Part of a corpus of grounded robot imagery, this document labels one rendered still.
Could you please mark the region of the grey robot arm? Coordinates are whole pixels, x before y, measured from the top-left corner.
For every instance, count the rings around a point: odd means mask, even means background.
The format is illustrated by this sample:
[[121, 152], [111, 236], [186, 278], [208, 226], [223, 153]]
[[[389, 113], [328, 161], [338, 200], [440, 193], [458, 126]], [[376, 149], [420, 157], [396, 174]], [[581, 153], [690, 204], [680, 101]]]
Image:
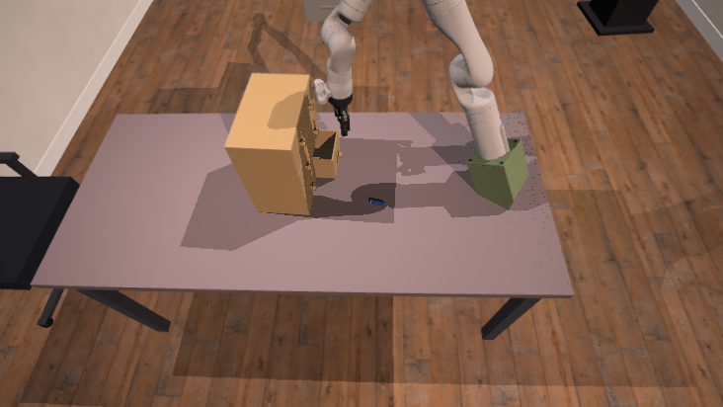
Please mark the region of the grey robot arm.
[[[348, 26], [351, 22], [360, 23], [363, 20], [372, 1], [341, 0], [325, 20], [321, 39], [330, 50], [331, 56], [326, 64], [327, 83], [320, 79], [314, 80], [319, 104], [326, 104], [330, 97], [341, 100], [352, 95], [352, 63], [356, 42]], [[432, 23], [461, 52], [450, 61], [448, 76], [456, 99], [465, 112], [478, 155], [483, 160], [498, 159], [510, 152], [510, 148], [494, 93], [485, 88], [493, 79], [493, 62], [477, 32], [466, 2], [422, 2]]]

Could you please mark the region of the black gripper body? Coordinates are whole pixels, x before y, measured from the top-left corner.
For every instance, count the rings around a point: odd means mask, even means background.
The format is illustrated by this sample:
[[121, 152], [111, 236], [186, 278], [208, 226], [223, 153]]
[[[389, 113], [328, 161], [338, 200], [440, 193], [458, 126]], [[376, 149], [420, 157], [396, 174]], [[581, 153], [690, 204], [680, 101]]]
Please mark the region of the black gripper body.
[[342, 116], [342, 111], [345, 111], [345, 113], [347, 113], [346, 106], [351, 103], [352, 99], [353, 99], [353, 93], [350, 97], [348, 97], [346, 99], [338, 100], [338, 99], [334, 99], [334, 98], [330, 97], [328, 99], [328, 101], [331, 105], [338, 107], [339, 117], [340, 117], [340, 116]]

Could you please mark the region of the small brown chest of drawers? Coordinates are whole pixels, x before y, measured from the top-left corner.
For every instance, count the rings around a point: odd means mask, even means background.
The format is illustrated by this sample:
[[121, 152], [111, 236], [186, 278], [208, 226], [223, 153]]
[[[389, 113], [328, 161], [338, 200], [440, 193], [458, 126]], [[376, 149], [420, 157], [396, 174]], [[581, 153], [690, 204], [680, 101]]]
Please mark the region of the small brown chest of drawers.
[[308, 81], [251, 74], [224, 148], [257, 212], [310, 215], [291, 151]]

